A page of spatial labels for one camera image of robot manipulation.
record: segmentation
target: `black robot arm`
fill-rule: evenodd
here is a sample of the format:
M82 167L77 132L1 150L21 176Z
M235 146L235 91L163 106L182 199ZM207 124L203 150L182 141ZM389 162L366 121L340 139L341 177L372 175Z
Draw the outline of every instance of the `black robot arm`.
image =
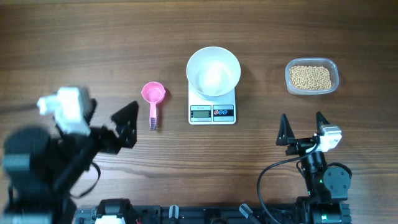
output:
M87 123L94 114L96 101L91 100ZM76 210L70 200L70 189L90 165L98 152L117 154L122 147L132 148L137 141L136 101L112 115L116 132L90 127L90 134L63 133L52 138L42 127L22 128L4 143L4 170L11 180L9 203L3 219L19 219L21 223L71 223ZM13 189L18 197L13 197Z
M293 159L273 164L261 172L257 182L260 202L268 217L274 223L280 223L268 211L262 201L259 184L264 173L272 167L286 162L299 161L300 171L305 178L308 196L297 198L297 223L351 223L348 205L342 204L348 199L352 173L340 163L327 164L324 152L336 147L341 139L341 129L330 124L317 112L317 133L311 138L296 139L285 114L280 121L276 144L287 146L286 155L298 155Z

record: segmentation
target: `scale display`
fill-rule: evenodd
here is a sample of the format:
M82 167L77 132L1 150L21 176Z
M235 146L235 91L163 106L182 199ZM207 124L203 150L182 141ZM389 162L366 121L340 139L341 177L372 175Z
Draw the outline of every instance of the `scale display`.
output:
M188 89L188 121L193 125L234 124L236 122L235 90L214 100L200 98Z

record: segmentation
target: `white bowl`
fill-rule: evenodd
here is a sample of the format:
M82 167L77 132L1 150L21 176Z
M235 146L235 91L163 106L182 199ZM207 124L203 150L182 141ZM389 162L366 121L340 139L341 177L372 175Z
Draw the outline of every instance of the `white bowl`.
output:
M187 64L187 78L203 98L218 98L235 88L241 66L235 55L222 47L205 47L194 53Z

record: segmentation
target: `digital kitchen scale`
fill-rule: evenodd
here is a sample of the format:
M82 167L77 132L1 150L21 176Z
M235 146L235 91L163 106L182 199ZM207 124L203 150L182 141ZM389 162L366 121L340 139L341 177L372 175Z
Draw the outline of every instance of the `digital kitchen scale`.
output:
M212 100L195 94L188 84L188 120L193 125L234 124L236 122L235 89Z

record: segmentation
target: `scoop handle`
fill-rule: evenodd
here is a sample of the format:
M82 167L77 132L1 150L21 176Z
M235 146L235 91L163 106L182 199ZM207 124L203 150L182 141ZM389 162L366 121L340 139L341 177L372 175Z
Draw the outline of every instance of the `scoop handle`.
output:
M149 126L151 131L156 130L156 103L150 103Z

